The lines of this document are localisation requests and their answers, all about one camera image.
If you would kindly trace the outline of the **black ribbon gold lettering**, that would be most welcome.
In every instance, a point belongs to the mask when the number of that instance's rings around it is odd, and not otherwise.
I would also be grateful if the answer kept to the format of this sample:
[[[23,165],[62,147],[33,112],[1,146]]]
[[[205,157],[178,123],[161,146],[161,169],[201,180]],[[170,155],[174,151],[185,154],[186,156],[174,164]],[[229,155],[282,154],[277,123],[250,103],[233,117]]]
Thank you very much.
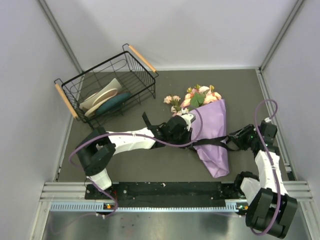
[[[155,126],[155,125],[152,125],[150,123],[149,118],[145,112],[142,114],[142,118],[143,118],[143,121],[144,121],[147,129],[150,130],[152,133],[152,126]],[[211,139],[210,138],[199,139],[199,136],[192,137],[193,129],[192,129],[191,125],[192,124],[187,124],[187,130],[191,132],[191,142],[186,143],[186,144],[182,144],[182,145],[174,145],[174,144],[170,144],[170,143],[164,142],[162,140],[156,139],[153,136],[152,138],[156,141],[156,143],[152,146],[152,148],[154,149],[154,148],[160,148],[163,146],[171,146],[171,147],[178,147],[181,149],[185,149],[185,148],[194,149],[197,146],[213,145],[213,146],[225,148],[227,150],[227,144],[226,144],[226,141],[228,140],[227,135],[221,136],[221,137],[215,137],[215,138],[211,138]]]

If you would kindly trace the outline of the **purple wrapping paper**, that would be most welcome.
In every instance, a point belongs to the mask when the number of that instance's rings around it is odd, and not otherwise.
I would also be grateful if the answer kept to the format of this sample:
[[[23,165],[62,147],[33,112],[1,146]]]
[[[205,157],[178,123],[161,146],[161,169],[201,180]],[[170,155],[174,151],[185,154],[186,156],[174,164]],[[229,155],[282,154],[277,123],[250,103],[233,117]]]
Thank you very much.
[[[223,99],[211,102],[198,108],[203,126],[197,140],[223,137],[227,133],[226,106]],[[194,147],[213,178],[224,177],[229,174],[228,152],[216,145],[199,145]]]

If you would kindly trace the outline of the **pink flower bouquet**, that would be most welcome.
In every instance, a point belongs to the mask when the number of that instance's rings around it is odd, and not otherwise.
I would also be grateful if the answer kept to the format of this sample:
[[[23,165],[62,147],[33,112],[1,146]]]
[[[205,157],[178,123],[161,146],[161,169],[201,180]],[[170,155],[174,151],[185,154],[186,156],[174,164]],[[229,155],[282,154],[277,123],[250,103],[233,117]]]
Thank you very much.
[[[186,90],[186,95],[181,98],[178,95],[168,95],[163,99],[167,105],[171,105],[172,116],[181,116],[190,111],[190,109],[202,107],[210,103],[219,101],[222,96],[215,91],[213,85],[205,86],[197,84]]]

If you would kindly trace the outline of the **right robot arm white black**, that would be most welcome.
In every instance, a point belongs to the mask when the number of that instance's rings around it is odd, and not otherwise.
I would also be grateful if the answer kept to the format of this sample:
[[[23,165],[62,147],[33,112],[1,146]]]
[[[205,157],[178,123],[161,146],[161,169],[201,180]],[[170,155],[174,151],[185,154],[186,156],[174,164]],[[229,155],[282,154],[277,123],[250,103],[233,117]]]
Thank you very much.
[[[237,175],[233,192],[246,198],[245,224],[255,234],[266,233],[279,239],[286,237],[298,208],[289,196],[280,171],[280,150],[275,146],[277,126],[266,118],[258,127],[252,124],[228,135],[228,142],[239,150],[251,150],[258,175],[243,171]]]

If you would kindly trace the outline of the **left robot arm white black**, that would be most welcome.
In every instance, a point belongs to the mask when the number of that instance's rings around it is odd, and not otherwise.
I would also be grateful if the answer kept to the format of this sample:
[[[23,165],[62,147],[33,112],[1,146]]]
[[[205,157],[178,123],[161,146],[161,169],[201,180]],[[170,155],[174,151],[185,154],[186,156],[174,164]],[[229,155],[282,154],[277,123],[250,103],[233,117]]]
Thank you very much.
[[[107,165],[114,155],[133,151],[151,150],[164,146],[185,148],[190,145],[192,113],[176,115],[160,125],[151,125],[143,117],[146,127],[127,132],[107,132],[98,127],[77,147],[77,155],[86,177],[96,185],[96,192],[102,198],[109,198],[114,191],[107,172]]]

